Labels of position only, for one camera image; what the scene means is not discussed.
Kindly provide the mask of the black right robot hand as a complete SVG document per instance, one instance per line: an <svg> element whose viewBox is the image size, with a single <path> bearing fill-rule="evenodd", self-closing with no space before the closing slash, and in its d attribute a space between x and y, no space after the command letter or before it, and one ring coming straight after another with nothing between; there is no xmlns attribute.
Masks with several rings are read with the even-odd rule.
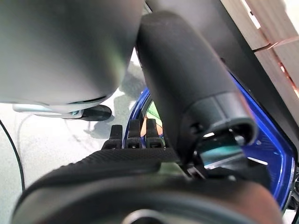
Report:
<svg viewBox="0 0 299 224"><path fill-rule="evenodd" d="M44 175L20 197L14 224L281 224L265 165L240 150L258 127L206 40L177 14L143 16L136 43L162 120L114 125L102 149ZM202 155L237 147L237 165L206 169Z"/></svg>

